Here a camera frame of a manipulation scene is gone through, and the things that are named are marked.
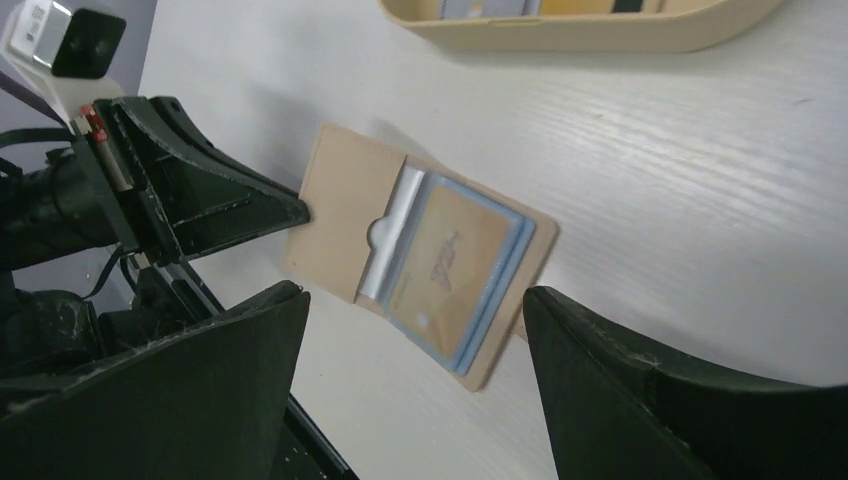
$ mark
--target gray background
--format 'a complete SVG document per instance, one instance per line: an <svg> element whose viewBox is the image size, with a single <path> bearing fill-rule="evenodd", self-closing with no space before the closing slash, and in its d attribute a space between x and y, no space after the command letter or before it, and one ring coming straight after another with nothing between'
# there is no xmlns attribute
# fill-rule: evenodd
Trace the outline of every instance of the gray background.
<svg viewBox="0 0 848 480"><path fill-rule="evenodd" d="M3 19L3 24L5 24L5 19L15 5L19 3L17 0L2 0L2 3L0 3L0 18ZM60 3L72 9L85 5L95 5L83 0L63 0ZM147 43L150 38L150 28L153 25L156 1L100 0L97 3L106 5L112 12L127 20L127 30L121 40L115 60L112 62L109 75L127 93L136 93L144 68L144 58L147 54ZM22 81L17 72L5 61L0 61L0 69ZM29 109L5 92L0 93L0 112L2 112L2 115L0 115L0 131L55 126L52 120ZM25 171L32 171L43 167L44 152L50 147L51 145L45 144L10 147L3 151L3 155L20 165ZM15 282L18 288L24 290L63 289L80 294L87 293L106 257L105 252L100 250L71 255L19 270L15 272ZM128 290L122 282L111 281L103 292L97 296L95 304L100 311L121 308L127 295Z"/></svg>

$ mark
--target table surface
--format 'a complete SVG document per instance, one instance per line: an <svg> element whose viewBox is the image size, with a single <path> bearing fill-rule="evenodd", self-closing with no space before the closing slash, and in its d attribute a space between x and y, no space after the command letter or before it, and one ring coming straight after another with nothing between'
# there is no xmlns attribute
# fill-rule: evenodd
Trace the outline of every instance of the table surface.
<svg viewBox="0 0 848 480"><path fill-rule="evenodd" d="M297 186L335 122L552 215L541 284L703 358L848 380L842 0L790 0L685 55L440 51L375 0L159 0L141 92ZM285 234L195 262L230 306ZM365 479L555 478L526 343L465 392L385 321L310 289L293 392Z"/></svg>

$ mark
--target beige flap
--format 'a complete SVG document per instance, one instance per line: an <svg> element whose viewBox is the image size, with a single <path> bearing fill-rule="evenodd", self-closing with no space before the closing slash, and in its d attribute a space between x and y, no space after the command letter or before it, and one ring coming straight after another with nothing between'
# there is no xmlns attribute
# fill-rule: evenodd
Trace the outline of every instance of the beige flap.
<svg viewBox="0 0 848 480"><path fill-rule="evenodd" d="M371 247L368 228L386 214L406 155L350 130L325 125L300 198L312 221L292 229L284 264L353 303Z"/></svg>

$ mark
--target box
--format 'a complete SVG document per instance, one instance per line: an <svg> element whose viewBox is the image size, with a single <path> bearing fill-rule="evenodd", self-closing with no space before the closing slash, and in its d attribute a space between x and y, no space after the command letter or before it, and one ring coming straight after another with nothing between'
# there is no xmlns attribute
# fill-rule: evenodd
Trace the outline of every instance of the box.
<svg viewBox="0 0 848 480"><path fill-rule="evenodd" d="M386 16L448 49L689 52L747 30L784 0L645 0L642 13L440 20L442 0L377 0Z"/></svg>

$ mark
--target plastic bin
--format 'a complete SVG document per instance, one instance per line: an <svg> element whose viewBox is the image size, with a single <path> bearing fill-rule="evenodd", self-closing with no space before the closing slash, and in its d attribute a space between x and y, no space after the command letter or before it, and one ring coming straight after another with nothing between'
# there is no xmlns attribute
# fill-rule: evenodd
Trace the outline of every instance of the plastic bin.
<svg viewBox="0 0 848 480"><path fill-rule="evenodd" d="M445 48L558 52L699 50L747 30L784 2L646 0L642 13L440 20L442 0L378 1L393 22Z"/></svg>

